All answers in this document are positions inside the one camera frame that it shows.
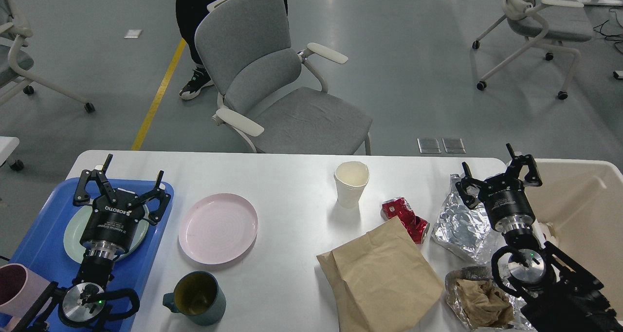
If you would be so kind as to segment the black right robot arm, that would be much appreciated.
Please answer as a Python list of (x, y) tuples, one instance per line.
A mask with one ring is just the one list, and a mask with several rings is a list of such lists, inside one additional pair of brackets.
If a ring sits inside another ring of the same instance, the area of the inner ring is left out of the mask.
[(521, 313), (539, 332), (620, 332), (603, 283), (558, 246), (539, 243), (525, 193), (527, 186), (543, 184), (536, 160), (516, 155), (511, 144), (506, 148), (511, 161), (505, 172), (481, 181), (462, 163), (464, 176), (456, 183), (463, 203), (469, 209), (483, 204), (491, 228), (505, 240), (492, 255), (494, 283), (525, 301)]

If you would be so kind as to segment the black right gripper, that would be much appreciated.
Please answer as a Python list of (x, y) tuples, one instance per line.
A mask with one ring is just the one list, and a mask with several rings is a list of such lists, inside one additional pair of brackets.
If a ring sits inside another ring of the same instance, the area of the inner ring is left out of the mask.
[(511, 144), (506, 144), (511, 161), (506, 175), (498, 174), (483, 181), (473, 178), (467, 163), (461, 163), (464, 176), (456, 183), (456, 190), (470, 210), (483, 203), (492, 228), (500, 233), (532, 226), (534, 212), (525, 194), (525, 186), (542, 186), (535, 158), (531, 154), (517, 155)]

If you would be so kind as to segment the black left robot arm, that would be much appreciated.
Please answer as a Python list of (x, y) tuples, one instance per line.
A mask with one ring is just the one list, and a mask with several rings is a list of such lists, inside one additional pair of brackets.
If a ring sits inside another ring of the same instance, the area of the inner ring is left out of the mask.
[(111, 160), (57, 186), (2, 266), (5, 332), (115, 332), (138, 312), (173, 194), (163, 171), (152, 189), (143, 181), (113, 187)]

